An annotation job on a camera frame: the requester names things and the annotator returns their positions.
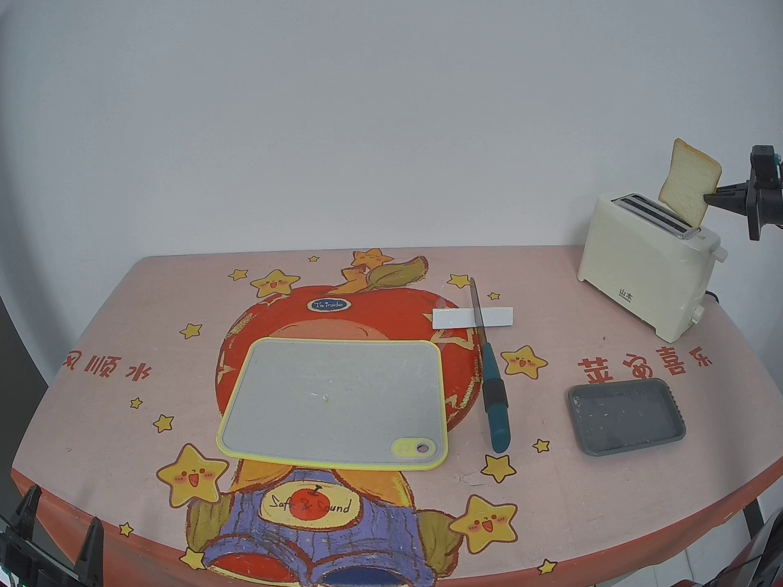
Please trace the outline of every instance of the yellow cutting board rim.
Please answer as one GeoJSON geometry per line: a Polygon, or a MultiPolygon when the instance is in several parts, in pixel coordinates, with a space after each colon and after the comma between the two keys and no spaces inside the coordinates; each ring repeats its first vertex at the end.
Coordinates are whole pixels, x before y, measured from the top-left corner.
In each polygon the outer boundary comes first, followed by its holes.
{"type": "Polygon", "coordinates": [[[445,391],[443,385],[443,363],[441,359],[440,348],[438,348],[438,346],[433,344],[431,341],[427,341],[425,339],[354,340],[354,339],[260,338],[254,341],[248,347],[248,353],[245,355],[245,359],[242,363],[239,376],[237,377],[237,383],[234,385],[233,391],[231,392],[229,403],[226,406],[226,412],[223,413],[223,416],[220,420],[220,426],[218,427],[218,434],[215,440],[217,441],[220,452],[222,452],[227,456],[231,456],[235,459],[247,459],[250,461],[259,461],[262,463],[281,463],[283,465],[290,465],[290,466],[297,466],[297,467],[313,467],[319,470],[425,471],[425,470],[434,470],[436,467],[442,465],[443,462],[446,460],[446,457],[449,455],[449,439],[448,439],[448,431],[446,429],[446,424],[447,422],[445,417],[445,391]],[[373,463],[372,465],[367,465],[363,463],[335,463],[334,461],[305,461],[299,459],[284,459],[284,458],[260,459],[258,455],[247,454],[244,452],[236,452],[228,448],[226,445],[223,444],[221,438],[223,436],[223,430],[226,428],[226,422],[229,418],[229,414],[233,407],[234,400],[237,397],[237,393],[239,392],[240,385],[245,377],[245,370],[248,368],[248,363],[250,362],[250,358],[252,357],[252,353],[255,347],[260,345],[261,342],[268,341],[268,340],[306,341],[306,342],[318,342],[323,344],[374,344],[374,345],[426,344],[435,348],[437,352],[436,357],[438,359],[438,386],[440,389],[441,402],[442,402],[442,406],[440,408],[441,428],[442,428],[441,441],[443,445],[441,457],[437,461],[429,461],[426,463],[416,463],[414,461],[410,461],[410,462],[406,461],[401,463],[373,463]]]}

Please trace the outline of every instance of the table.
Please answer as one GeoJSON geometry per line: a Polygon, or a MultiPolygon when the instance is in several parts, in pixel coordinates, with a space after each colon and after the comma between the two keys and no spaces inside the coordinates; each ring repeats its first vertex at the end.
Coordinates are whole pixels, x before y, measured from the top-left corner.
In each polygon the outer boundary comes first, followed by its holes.
{"type": "Polygon", "coordinates": [[[64,360],[14,480],[22,492],[43,488],[39,518],[71,559],[90,516],[100,517],[107,585],[583,587],[663,562],[783,474],[783,398],[714,300],[666,344],[576,280],[580,255],[483,247],[143,259],[64,360]],[[507,455],[493,454],[477,403],[474,329],[431,325],[433,308],[471,306],[468,275],[487,306],[514,308],[514,326],[489,334],[510,401],[507,455]],[[335,298],[347,303],[318,302],[335,298]],[[221,411],[248,346],[267,336],[436,343],[445,464],[351,472],[226,458],[215,444],[221,411]],[[671,387],[685,438],[581,452],[568,389],[648,375],[671,387]],[[329,514],[295,518],[272,503],[271,517],[270,498],[291,484],[318,484],[329,514]]]}

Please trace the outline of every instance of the white paper strip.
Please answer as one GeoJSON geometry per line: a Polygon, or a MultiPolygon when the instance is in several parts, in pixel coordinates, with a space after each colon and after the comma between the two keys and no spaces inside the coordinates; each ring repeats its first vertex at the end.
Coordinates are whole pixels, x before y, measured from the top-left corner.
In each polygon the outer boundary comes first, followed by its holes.
{"type": "MultiPolygon", "coordinates": [[[[510,327],[514,324],[513,307],[482,308],[485,327],[510,327]]],[[[472,308],[436,308],[432,310],[432,328],[474,328],[476,320],[472,308]]]]}

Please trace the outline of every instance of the toaster knob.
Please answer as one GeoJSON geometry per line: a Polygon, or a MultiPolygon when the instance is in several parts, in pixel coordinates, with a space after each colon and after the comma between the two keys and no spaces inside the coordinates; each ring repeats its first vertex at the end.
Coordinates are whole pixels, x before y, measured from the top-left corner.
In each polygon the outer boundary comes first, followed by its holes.
{"type": "Polygon", "coordinates": [[[699,323],[699,320],[701,319],[701,316],[703,316],[703,315],[704,315],[704,307],[702,307],[701,305],[699,305],[698,307],[696,307],[696,308],[693,310],[693,315],[690,317],[690,320],[691,320],[691,321],[692,321],[694,324],[698,324],[698,323],[699,323]]]}

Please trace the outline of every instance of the red apple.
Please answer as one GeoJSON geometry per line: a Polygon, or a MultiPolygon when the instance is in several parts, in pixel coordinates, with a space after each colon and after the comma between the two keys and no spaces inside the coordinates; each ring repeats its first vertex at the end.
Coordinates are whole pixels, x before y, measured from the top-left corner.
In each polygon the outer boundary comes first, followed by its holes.
{"type": "Polygon", "coordinates": [[[299,489],[291,494],[288,501],[288,510],[298,520],[312,522],[320,520],[329,513],[329,498],[319,492],[320,485],[315,489],[299,489]]]}
{"type": "Polygon", "coordinates": [[[215,370],[220,413],[226,412],[240,369],[254,341],[269,336],[300,339],[434,339],[441,350],[446,416],[449,430],[467,415],[479,394],[476,377],[478,340],[474,329],[433,331],[433,308],[456,307],[453,302],[423,289],[376,289],[333,296],[331,287],[298,287],[290,296],[248,308],[226,336],[215,370]],[[319,313],[308,308],[318,298],[344,298],[344,311],[319,313]]]}

